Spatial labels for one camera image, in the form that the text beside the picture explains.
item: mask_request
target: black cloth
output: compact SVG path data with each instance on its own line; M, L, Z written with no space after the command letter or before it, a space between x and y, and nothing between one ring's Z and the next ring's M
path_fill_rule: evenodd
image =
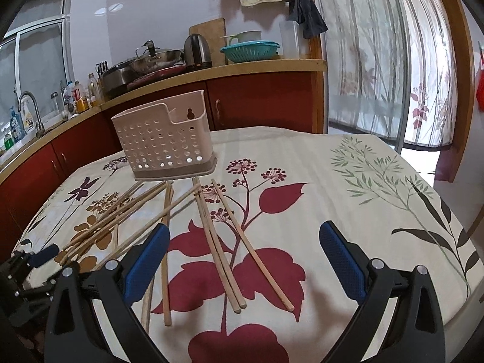
M289 19L302 24L302 35L309 40L328 30L313 0L293 0L289 3Z

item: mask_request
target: electric kettle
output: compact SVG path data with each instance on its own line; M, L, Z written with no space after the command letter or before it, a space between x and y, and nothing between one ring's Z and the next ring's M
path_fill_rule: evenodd
M188 71L212 67L209 45L202 35L190 35L185 41L184 52Z

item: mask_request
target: red bag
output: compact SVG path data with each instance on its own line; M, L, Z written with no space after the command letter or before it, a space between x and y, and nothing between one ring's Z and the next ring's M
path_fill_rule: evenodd
M479 51L481 52L481 69L479 72L479 84L477 86L476 98L479 110L484 112L484 53L482 52L481 43L479 43Z

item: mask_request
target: blue gripper pad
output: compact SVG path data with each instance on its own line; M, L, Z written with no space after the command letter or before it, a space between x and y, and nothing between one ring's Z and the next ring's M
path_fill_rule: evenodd
M52 258L55 258L58 253L59 247L57 247L55 244L51 244L50 246L45 247L42 251L33 254L27 263L32 268L39 268L44 263L50 261Z
M332 222L328 221L321 225L319 243L346 296L362 304L366 297L365 275L332 225Z
M124 279L124 302L131 306L141 300L153 279L156 269L168 250L170 230L165 224L158 224L143 244L144 250Z

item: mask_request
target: metal screw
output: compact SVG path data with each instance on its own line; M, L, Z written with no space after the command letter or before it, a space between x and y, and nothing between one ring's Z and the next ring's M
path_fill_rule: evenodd
M62 275L63 275L64 277L69 277L71 274L72 274L72 268L65 268L65 269L62 271Z
M417 271L422 274L422 275L425 275L428 273L428 270L427 268L424 266L424 265L418 265L417 266Z
M118 267L118 261L116 261L115 259L111 259L104 266L108 270L114 270L115 268Z
M375 269L383 269L383 266L385 266L385 264L381 259L377 258L371 261L371 266L373 266Z

